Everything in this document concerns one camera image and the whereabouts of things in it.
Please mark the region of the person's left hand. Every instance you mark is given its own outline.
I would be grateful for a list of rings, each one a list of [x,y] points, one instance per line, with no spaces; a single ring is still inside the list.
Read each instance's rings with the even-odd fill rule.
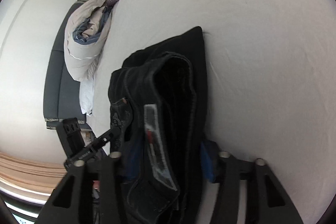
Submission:
[[[94,188],[94,190],[100,192],[100,181],[99,180],[94,180],[93,188]]]

